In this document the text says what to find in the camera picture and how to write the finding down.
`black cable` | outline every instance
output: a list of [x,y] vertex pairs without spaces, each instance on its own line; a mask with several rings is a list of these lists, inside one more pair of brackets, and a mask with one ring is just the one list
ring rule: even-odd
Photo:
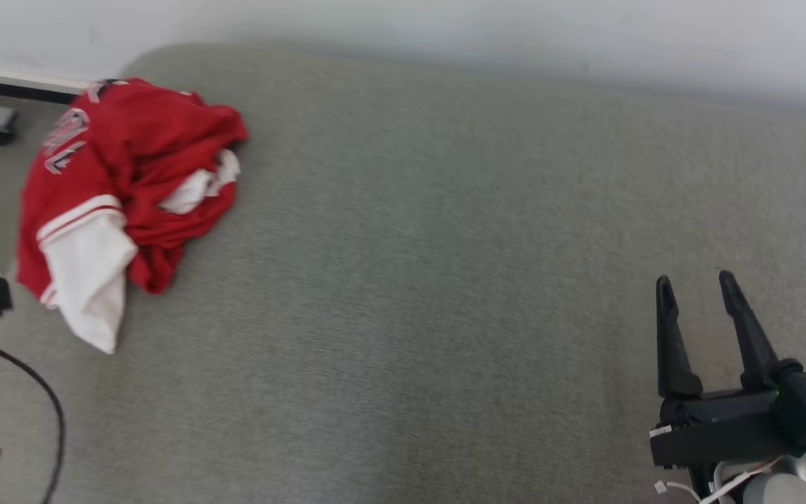
[[43,379],[42,376],[39,376],[39,373],[36,373],[32,367],[22,363],[19,358],[14,357],[12,354],[9,354],[7,351],[2,350],[1,348],[0,357],[19,367],[23,372],[27,373],[29,377],[35,379],[36,383],[39,383],[39,385],[42,386],[42,389],[45,389],[45,393],[48,393],[48,398],[52,400],[52,405],[55,406],[55,415],[57,415],[58,418],[58,449],[57,455],[55,456],[55,467],[52,469],[52,476],[48,481],[48,488],[45,490],[45,497],[42,498],[42,504],[49,504],[49,502],[52,500],[52,495],[55,494],[55,488],[58,486],[58,478],[61,476],[61,466],[64,465],[64,409],[61,408],[61,401],[58,400],[58,396],[55,395],[52,387],[48,386],[48,383],[45,382],[45,379]]

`red fabric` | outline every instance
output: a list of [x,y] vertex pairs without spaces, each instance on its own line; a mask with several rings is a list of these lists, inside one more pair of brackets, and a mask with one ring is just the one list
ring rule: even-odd
[[[41,227],[90,198],[114,195],[125,232],[139,247],[129,277],[149,293],[161,293],[182,258],[183,243],[208,232],[234,201],[234,183],[185,215],[157,205],[196,170],[214,172],[220,151],[246,137],[237,111],[207,106],[195,93],[141,79],[93,84],[33,160],[22,193],[18,281],[40,298],[51,283],[39,250]],[[84,210],[81,215],[96,208]]]

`white cable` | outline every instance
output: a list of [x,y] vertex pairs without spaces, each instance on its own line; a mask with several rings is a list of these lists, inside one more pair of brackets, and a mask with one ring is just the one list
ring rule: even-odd
[[698,504],[711,504],[714,501],[717,501],[723,495],[729,494],[729,492],[733,491],[734,488],[741,485],[743,482],[747,481],[751,476],[759,475],[759,473],[763,473],[770,469],[774,465],[774,463],[779,462],[781,459],[780,456],[774,458],[770,462],[765,463],[765,465],[761,465],[756,469],[752,469],[751,471],[743,472],[741,475],[736,476],[730,480],[728,484],[723,485],[720,487],[720,490],[715,491],[713,494],[708,495],[706,498],[703,498]]
[[698,497],[698,494],[694,490],[692,490],[692,487],[689,485],[677,484],[677,482],[663,482],[663,481],[658,481],[655,484],[655,490],[658,491],[659,494],[664,494],[668,488],[679,488],[680,490],[690,492],[692,498],[694,498],[696,502],[701,501],[701,497]]

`white sleeve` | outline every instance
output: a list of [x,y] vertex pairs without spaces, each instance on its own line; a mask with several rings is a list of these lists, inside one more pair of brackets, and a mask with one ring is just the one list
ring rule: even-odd
[[39,244],[52,277],[55,303],[73,333],[114,354],[124,314],[125,269],[137,247],[124,233],[124,216],[93,211],[81,225]]

